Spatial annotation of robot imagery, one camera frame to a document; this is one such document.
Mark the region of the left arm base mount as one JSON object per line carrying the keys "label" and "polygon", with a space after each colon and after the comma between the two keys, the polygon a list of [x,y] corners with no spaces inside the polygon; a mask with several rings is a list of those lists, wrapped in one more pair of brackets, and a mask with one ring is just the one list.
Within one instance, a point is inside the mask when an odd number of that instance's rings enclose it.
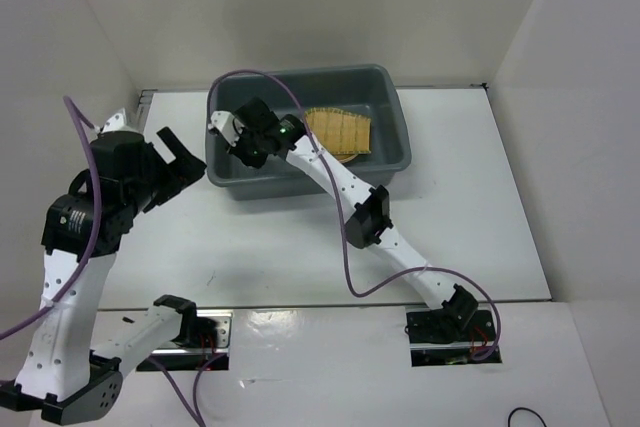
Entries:
{"label": "left arm base mount", "polygon": [[168,372],[227,371],[233,312],[231,310],[202,309],[198,311],[202,324],[188,344],[167,342],[143,360],[136,372],[157,372],[155,360]]}

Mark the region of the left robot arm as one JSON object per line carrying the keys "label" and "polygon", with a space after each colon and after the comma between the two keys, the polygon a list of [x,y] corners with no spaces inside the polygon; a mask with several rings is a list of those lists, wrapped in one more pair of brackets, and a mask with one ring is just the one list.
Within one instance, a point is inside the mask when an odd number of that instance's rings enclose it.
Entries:
{"label": "left robot arm", "polygon": [[195,303],[165,294],[120,334],[91,344],[107,276],[135,217],[180,194],[206,169],[169,128],[157,135],[171,162],[138,132],[99,134],[85,145],[88,169],[49,207],[42,236],[45,313],[22,369],[1,387],[2,407],[38,410],[42,420],[62,426],[101,419],[126,376],[155,349],[196,342]]}

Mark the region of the yellow bear plate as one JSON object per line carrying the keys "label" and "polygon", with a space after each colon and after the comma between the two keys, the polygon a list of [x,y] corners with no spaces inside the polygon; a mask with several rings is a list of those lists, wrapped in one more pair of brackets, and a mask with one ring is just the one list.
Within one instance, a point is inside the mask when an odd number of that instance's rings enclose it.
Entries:
{"label": "yellow bear plate", "polygon": [[352,154],[344,154],[341,156],[341,158],[339,159],[339,161],[342,164],[348,164],[354,161],[357,161],[358,159],[361,158],[366,158],[368,156],[367,153],[352,153]]}

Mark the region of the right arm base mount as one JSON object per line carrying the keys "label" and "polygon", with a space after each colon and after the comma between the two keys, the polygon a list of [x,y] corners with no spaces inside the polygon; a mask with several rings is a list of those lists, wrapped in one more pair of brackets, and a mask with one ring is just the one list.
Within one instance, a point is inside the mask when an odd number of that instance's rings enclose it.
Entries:
{"label": "right arm base mount", "polygon": [[405,334],[413,367],[440,367],[455,365],[499,364],[499,348],[487,358],[477,360],[493,346],[496,339],[493,314],[480,309],[471,318],[466,329],[454,337],[436,328],[436,316],[425,309],[406,311]]}

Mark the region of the woven bamboo tray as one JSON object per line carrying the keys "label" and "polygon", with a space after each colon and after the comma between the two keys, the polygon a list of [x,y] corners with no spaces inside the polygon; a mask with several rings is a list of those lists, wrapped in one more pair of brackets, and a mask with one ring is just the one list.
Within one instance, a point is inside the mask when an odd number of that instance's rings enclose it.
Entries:
{"label": "woven bamboo tray", "polygon": [[313,108],[305,119],[317,140],[334,156],[371,153],[371,119],[338,108]]}

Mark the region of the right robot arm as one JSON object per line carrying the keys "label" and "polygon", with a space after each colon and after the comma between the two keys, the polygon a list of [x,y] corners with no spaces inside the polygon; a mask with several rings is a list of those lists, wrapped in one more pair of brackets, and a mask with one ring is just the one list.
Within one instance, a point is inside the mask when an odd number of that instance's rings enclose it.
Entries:
{"label": "right robot arm", "polygon": [[327,192],[337,203],[343,245],[368,250],[390,264],[392,278],[404,278],[429,307],[429,340],[453,343],[472,329],[478,308],[473,294],[432,270],[394,226],[388,190],[358,178],[322,146],[303,120],[291,114],[279,118],[255,98],[232,113],[212,114],[210,128],[224,137],[227,151],[243,164],[260,168],[268,157],[277,156]]}

